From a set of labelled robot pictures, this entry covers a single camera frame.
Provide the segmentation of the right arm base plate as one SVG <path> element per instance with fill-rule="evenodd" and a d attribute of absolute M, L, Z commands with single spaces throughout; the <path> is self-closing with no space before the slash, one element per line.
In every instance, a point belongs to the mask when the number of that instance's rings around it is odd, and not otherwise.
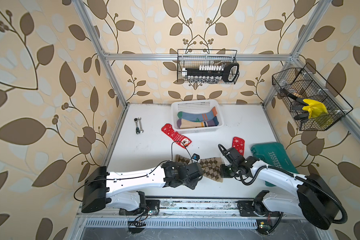
<path fill-rule="evenodd" d="M 240 200 L 236 203 L 241 217 L 279 217 L 281 215 L 280 212 L 270 212 L 262 203 L 253 200 Z"/>

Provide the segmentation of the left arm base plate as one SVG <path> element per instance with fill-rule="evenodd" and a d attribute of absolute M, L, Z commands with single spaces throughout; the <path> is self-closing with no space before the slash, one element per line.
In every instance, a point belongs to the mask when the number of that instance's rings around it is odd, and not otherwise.
<path fill-rule="evenodd" d="M 136 210 L 127 211 L 125 209 L 119 210 L 120 216 L 156 216 L 160 211 L 160 200 L 145 200 L 145 203 L 140 205 Z"/>

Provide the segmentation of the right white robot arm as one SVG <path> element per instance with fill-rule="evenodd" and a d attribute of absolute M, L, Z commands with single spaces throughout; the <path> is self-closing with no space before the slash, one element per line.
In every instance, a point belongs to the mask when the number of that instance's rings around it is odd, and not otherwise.
<path fill-rule="evenodd" d="M 239 178 L 245 186 L 262 180 L 288 192 L 286 195 L 260 192 L 253 200 L 254 211 L 259 215 L 264 210 L 288 213 L 304 217 L 322 230 L 348 221 L 346 209 L 321 176 L 292 173 L 253 156 L 245 158 L 235 148 L 226 149 L 221 144 L 218 148 L 229 162 L 223 171 L 225 178 Z"/>

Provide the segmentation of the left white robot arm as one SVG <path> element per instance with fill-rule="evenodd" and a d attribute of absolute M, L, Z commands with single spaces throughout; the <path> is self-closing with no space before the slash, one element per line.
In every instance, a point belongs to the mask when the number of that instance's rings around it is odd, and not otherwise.
<path fill-rule="evenodd" d="M 98 167 L 78 190 L 84 190 L 82 213 L 94 213 L 107 205 L 133 212 L 147 207 L 146 188 L 177 188 L 185 186 L 194 190 L 203 178 L 204 171 L 198 162 L 181 163 L 162 161 L 152 169 L 135 172 L 108 172 L 106 166 Z"/>

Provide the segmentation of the red christmas sock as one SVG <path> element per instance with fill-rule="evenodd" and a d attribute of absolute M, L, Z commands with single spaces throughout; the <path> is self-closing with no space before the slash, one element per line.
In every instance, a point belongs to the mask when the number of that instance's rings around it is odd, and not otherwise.
<path fill-rule="evenodd" d="M 245 140 L 239 137 L 234 137 L 232 147 L 235 148 L 243 156 L 245 153 Z"/>
<path fill-rule="evenodd" d="M 175 144 L 182 147 L 183 149 L 186 149 L 186 147 L 192 143 L 188 137 L 176 132 L 171 124 L 165 124 L 161 130 L 165 135 L 170 137 Z"/>

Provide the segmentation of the blue striped sock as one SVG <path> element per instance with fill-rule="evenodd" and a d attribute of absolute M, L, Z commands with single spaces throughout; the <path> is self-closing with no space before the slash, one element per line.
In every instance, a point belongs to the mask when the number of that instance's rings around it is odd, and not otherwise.
<path fill-rule="evenodd" d="M 179 119 L 185 119 L 192 122 L 205 122 L 213 119 L 217 116 L 218 112 L 215 107 L 213 107 L 209 112 L 204 114 L 192 114 L 186 112 L 178 112 L 177 116 Z"/>

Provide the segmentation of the beige purple sock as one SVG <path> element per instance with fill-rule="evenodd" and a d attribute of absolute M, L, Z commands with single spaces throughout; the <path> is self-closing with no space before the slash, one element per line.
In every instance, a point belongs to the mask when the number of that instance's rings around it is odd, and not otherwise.
<path fill-rule="evenodd" d="M 205 128 L 208 127 L 207 122 L 192 122 L 185 119 L 177 120 L 177 127 L 179 129 L 193 129 L 193 128 Z"/>
<path fill-rule="evenodd" d="M 202 122 L 203 127 L 216 127 L 219 125 L 219 121 L 217 116 L 215 116 L 213 119 Z"/>

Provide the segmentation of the brown argyle sock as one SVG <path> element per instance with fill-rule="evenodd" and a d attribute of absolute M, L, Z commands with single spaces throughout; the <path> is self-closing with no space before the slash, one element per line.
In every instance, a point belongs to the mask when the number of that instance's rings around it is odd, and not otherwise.
<path fill-rule="evenodd" d="M 203 176 L 218 183 L 223 182 L 221 176 L 221 165 L 223 161 L 221 158 L 208 158 L 199 160 L 199 164 L 204 171 Z"/>
<path fill-rule="evenodd" d="M 189 164 L 192 163 L 192 160 L 189 159 L 189 158 L 180 156 L 180 155 L 176 155 L 176 156 L 175 156 L 175 162 L 177 162 L 177 163 L 184 163 L 184 164 L 186 164 L 186 165 L 189 165 Z"/>

